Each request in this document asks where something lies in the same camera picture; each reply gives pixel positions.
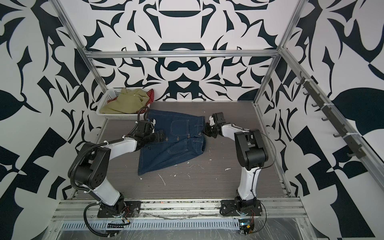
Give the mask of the blue denim skirt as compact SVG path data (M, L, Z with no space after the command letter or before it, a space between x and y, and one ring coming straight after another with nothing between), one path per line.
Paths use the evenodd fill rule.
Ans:
M162 142L146 144L140 150L138 175L161 170L196 158L204 153L204 116L149 110L155 131L164 133Z

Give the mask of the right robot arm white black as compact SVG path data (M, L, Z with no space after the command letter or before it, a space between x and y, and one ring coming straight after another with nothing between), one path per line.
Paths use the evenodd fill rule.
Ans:
M215 113L205 124L204 134L217 138L222 136L235 142L236 155L242 167L240 185L235 201L240 206L249 206L257 200L257 182L265 162L269 159L268 151L258 129L245 129L227 123L223 113Z

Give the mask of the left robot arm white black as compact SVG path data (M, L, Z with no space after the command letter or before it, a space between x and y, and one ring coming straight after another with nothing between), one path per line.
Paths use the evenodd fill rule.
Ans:
M148 144L166 139L155 123L140 121L130 135L102 143L86 143L68 171L72 188L90 193L98 203L109 207L121 206L124 196L107 179L109 162L124 154L141 150Z

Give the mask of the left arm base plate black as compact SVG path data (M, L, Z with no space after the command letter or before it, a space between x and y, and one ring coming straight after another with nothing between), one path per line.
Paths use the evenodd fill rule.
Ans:
M100 204L98 218L123 217L132 218L141 211L141 201L119 201L114 206Z

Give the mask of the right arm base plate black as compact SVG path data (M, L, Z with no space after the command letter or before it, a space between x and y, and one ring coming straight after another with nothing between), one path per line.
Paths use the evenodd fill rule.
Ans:
M261 216L263 207L257 199L242 200L235 198L234 200L221 200L220 214L226 217L235 216Z

